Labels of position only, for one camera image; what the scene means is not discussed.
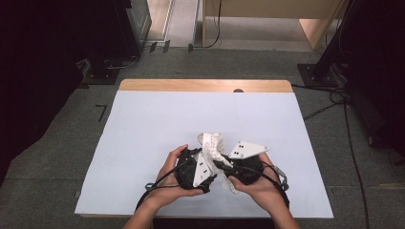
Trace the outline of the dark curtain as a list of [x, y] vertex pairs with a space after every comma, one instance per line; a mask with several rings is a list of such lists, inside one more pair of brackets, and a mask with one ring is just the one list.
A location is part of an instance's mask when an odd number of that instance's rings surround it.
[[11, 162], [40, 139], [96, 52], [90, 32], [112, 0], [0, 0], [0, 186]]

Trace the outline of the white textured cloth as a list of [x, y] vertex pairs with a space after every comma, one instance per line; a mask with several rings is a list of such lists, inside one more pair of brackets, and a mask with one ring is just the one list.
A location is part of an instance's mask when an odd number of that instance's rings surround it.
[[224, 174], [224, 170], [216, 165], [216, 162], [221, 162], [225, 166], [233, 167], [232, 163], [224, 157], [223, 136], [219, 133], [201, 133], [198, 135], [198, 141], [202, 145], [202, 156], [212, 174], [222, 176], [224, 178], [223, 187], [233, 194], [238, 194], [233, 183]]

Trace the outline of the black stand base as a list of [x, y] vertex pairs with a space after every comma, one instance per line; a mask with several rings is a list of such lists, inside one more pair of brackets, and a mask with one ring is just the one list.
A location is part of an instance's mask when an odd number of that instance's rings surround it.
[[107, 67], [100, 61], [86, 60], [82, 83], [86, 85], [114, 85], [119, 69]]

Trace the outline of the black stand with base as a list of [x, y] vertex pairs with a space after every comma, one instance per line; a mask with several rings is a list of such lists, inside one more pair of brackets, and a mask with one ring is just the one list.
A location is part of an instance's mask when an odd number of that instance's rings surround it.
[[330, 67], [341, 53], [341, 33], [349, 17], [353, 0], [333, 0], [335, 7], [328, 16], [322, 19], [301, 19], [300, 23], [313, 48], [318, 48], [323, 37], [327, 36], [329, 27], [334, 20], [341, 23], [336, 26], [336, 32], [316, 64], [298, 64], [298, 70], [306, 87], [336, 87], [335, 78], [330, 73]]

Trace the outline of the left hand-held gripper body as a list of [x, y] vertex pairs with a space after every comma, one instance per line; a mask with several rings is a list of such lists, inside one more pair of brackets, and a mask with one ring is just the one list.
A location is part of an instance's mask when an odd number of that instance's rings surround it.
[[203, 153], [189, 155], [189, 149], [184, 149], [178, 160], [175, 178], [184, 190], [201, 189], [205, 194], [210, 192], [213, 175], [203, 158]]

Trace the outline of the aluminium frame rail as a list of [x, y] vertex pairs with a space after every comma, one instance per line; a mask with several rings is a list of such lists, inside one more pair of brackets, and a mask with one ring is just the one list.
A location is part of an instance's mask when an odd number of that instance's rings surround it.
[[170, 21], [171, 21], [175, 2], [176, 2], [176, 0], [167, 0], [167, 11], [165, 14], [165, 21], [164, 21], [163, 32], [162, 32], [163, 41], [165, 41], [167, 39], [167, 34], [169, 31]]
[[196, 10], [194, 19], [194, 30], [192, 44], [194, 46], [202, 43], [203, 29], [203, 0], [196, 0]]

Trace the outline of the person's right hand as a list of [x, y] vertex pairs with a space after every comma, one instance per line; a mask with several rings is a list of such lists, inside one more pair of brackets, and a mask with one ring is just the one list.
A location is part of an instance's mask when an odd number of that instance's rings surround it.
[[275, 219], [275, 214], [289, 212], [280, 192], [265, 177], [260, 177], [256, 182], [249, 185], [244, 185], [233, 176], [230, 176], [228, 179], [236, 190], [250, 195], [261, 208], [271, 214], [273, 219]]

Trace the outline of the person's left hand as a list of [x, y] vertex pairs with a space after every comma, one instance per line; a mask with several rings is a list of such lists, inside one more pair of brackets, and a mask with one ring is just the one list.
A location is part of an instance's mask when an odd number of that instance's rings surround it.
[[[167, 159], [165, 160], [158, 173], [157, 180], [160, 180], [162, 177], [164, 177], [167, 173], [175, 168], [178, 157], [181, 155], [181, 152], [187, 147], [188, 145], [184, 144], [169, 153]], [[160, 208], [174, 202], [178, 198], [194, 197], [202, 194], [203, 191], [201, 189], [184, 190], [178, 184], [175, 176], [173, 174], [170, 174], [161, 181], [159, 188], [153, 190], [145, 198], [141, 206], [146, 206], [148, 209], [152, 209], [157, 212]]]

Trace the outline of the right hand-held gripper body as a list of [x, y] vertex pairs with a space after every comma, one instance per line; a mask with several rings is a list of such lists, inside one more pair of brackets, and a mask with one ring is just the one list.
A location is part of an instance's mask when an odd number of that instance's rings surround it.
[[259, 158], [259, 154], [265, 153], [268, 150], [269, 148], [264, 145], [240, 141], [225, 156], [232, 165], [232, 168], [226, 174], [234, 176], [244, 185], [256, 182], [264, 171], [264, 165]]

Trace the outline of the dark glass cabinet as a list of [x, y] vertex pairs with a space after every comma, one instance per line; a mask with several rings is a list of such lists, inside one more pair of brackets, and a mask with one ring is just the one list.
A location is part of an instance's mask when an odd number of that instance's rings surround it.
[[147, 0], [113, 0], [124, 50], [128, 57], [139, 57], [151, 28], [152, 19]]

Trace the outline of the beige wooden desk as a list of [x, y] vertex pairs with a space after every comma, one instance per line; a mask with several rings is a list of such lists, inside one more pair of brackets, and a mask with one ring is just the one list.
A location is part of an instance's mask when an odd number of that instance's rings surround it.
[[332, 21], [349, 0], [202, 0], [202, 43], [207, 17], [298, 19], [309, 45], [317, 50]]

